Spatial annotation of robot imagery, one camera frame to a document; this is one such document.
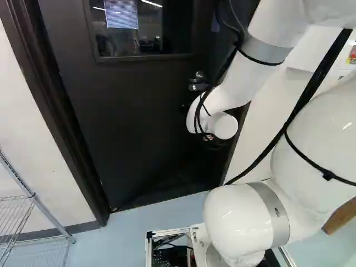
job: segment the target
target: door frame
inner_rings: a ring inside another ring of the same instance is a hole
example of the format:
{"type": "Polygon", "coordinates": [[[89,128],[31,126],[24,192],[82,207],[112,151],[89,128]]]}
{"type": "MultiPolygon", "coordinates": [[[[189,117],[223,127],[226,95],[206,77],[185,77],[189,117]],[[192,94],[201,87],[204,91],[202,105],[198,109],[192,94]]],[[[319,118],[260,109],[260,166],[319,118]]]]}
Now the door frame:
{"type": "Polygon", "coordinates": [[[62,84],[36,0],[0,0],[0,18],[31,94],[97,222],[110,207],[62,84]]]}

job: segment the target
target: black cable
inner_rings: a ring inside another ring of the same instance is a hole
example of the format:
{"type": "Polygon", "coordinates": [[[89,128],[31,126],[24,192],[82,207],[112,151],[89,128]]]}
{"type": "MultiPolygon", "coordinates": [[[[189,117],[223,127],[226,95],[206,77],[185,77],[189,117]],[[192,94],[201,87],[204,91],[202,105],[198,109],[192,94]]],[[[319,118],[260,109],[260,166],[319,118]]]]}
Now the black cable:
{"type": "Polygon", "coordinates": [[[174,247],[177,247],[177,248],[187,248],[187,249],[193,250],[193,248],[190,247],[190,246],[175,245],[175,244],[172,244],[172,243],[167,243],[166,245],[171,245],[171,246],[174,246],[174,247]]]}
{"type": "Polygon", "coordinates": [[[207,114],[209,117],[211,117],[211,115],[210,115],[209,111],[206,109],[204,103],[202,104],[202,107],[204,108],[206,114],[207,114]]]}
{"type": "Polygon", "coordinates": [[[344,184],[347,185],[351,185],[351,186],[356,186],[356,182],[352,182],[349,180],[346,180],[338,175],[336,175],[335,173],[333,173],[332,171],[325,169],[323,167],[321,167],[320,165],[318,165],[316,162],[314,162],[313,160],[311,160],[310,158],[308,158],[305,154],[303,154],[291,141],[291,139],[288,136],[287,130],[284,132],[284,137],[288,143],[288,145],[303,159],[305,160],[308,164],[310,164],[312,167],[314,167],[315,169],[317,169],[318,171],[320,171],[323,174],[323,178],[327,181],[330,181],[331,179],[335,179],[339,182],[342,182],[344,184]]]}
{"type": "Polygon", "coordinates": [[[226,142],[221,142],[218,143],[216,141],[216,138],[213,134],[211,133],[206,133],[204,131],[204,129],[202,128],[201,122],[200,122],[200,112],[201,112],[201,108],[203,107],[205,112],[208,114],[208,116],[211,117],[210,113],[208,112],[207,108],[204,105],[204,101],[206,100],[206,98],[209,96],[209,94],[213,91],[214,87],[218,84],[218,82],[220,81],[220,79],[223,77],[223,75],[225,74],[225,72],[227,71],[227,69],[229,68],[231,62],[234,59],[235,54],[238,51],[238,47],[239,44],[241,43],[241,40],[243,38],[243,35],[241,33],[241,31],[239,31],[237,28],[227,24],[220,15],[220,0],[216,0],[215,1],[215,17],[217,22],[221,25],[223,24],[224,26],[226,26],[228,29],[232,30],[236,36],[238,37],[238,40],[234,42],[234,49],[233,51],[230,53],[230,55],[228,56],[228,58],[226,59],[225,63],[221,66],[221,68],[218,70],[218,73],[215,77],[215,79],[207,85],[204,95],[200,95],[200,101],[198,102],[197,108],[195,110],[195,114],[194,114],[194,130],[195,133],[201,133],[204,137],[204,141],[206,144],[210,144],[211,147],[209,147],[209,149],[211,150],[218,150],[220,148],[222,148],[223,146],[226,145],[226,142]]]}
{"type": "Polygon", "coordinates": [[[262,151],[262,153],[257,157],[257,159],[242,173],[238,176],[234,177],[230,181],[226,182],[225,185],[231,185],[232,183],[238,181],[246,174],[248,174],[251,170],[253,170],[273,149],[273,147],[278,143],[290,123],[296,117],[300,110],[309,102],[312,96],[315,94],[317,89],[319,88],[320,84],[328,74],[331,66],[335,62],[336,58],[340,54],[340,51],[344,47],[346,41],[348,40],[352,30],[351,29],[343,29],[338,38],[334,41],[326,55],[324,56],[323,60],[319,64],[318,68],[315,70],[314,74],[310,78],[308,84],[306,85],[303,93],[299,97],[295,107],[293,108],[290,116],[288,117],[287,121],[283,125],[283,127],[279,130],[276,136],[272,139],[272,141],[267,145],[267,147],[262,151]]]}

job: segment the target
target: wire shelf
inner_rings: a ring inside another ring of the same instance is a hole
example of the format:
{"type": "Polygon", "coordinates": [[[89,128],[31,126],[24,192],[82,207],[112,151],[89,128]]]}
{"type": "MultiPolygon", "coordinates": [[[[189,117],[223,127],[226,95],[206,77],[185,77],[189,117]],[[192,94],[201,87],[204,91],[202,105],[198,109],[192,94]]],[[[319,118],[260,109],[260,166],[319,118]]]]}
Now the wire shelf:
{"type": "Polygon", "coordinates": [[[64,267],[70,245],[63,236],[17,242],[5,267],[64,267]]]}
{"type": "Polygon", "coordinates": [[[0,266],[4,266],[34,207],[27,196],[0,198],[0,266]]]}

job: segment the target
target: wooden panel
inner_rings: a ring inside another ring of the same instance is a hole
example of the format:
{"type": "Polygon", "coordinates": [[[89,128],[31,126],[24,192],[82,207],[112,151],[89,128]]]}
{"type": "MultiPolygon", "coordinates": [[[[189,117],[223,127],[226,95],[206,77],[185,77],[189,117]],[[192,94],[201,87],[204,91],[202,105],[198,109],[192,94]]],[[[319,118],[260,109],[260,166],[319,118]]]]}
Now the wooden panel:
{"type": "Polygon", "coordinates": [[[328,235],[336,232],[356,216],[356,197],[338,208],[323,226],[323,231],[328,235]]]}

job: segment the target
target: black strap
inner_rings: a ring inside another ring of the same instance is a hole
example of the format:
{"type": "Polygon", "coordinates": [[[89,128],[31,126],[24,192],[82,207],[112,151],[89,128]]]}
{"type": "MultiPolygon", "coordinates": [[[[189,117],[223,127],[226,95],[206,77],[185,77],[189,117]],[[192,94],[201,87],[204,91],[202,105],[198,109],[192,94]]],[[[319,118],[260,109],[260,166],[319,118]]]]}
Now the black strap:
{"type": "Polygon", "coordinates": [[[239,49],[239,52],[240,52],[241,55],[243,55],[244,57],[248,58],[250,61],[256,62],[256,63],[261,64],[261,65],[266,65],[266,66],[278,66],[278,65],[281,65],[281,64],[284,62],[284,61],[278,62],[278,63],[265,62],[265,61],[257,60],[256,58],[247,55],[247,54],[246,54],[244,51],[242,51],[241,49],[239,49]]]}
{"type": "Polygon", "coordinates": [[[303,159],[305,160],[307,163],[309,163],[310,165],[312,165],[312,167],[316,168],[318,171],[320,171],[323,174],[323,178],[327,181],[330,181],[331,179],[335,179],[338,180],[339,182],[343,182],[344,184],[347,185],[351,185],[351,186],[356,186],[356,182],[351,182],[349,180],[346,180],[344,178],[341,178],[340,176],[337,176],[335,173],[333,173],[330,170],[327,170],[323,167],[321,167],[320,165],[318,165],[317,163],[315,163],[313,160],[311,160],[310,158],[308,158],[307,156],[305,156],[290,140],[287,131],[285,130],[284,132],[284,136],[285,139],[287,141],[287,143],[290,145],[290,147],[303,159]]]}

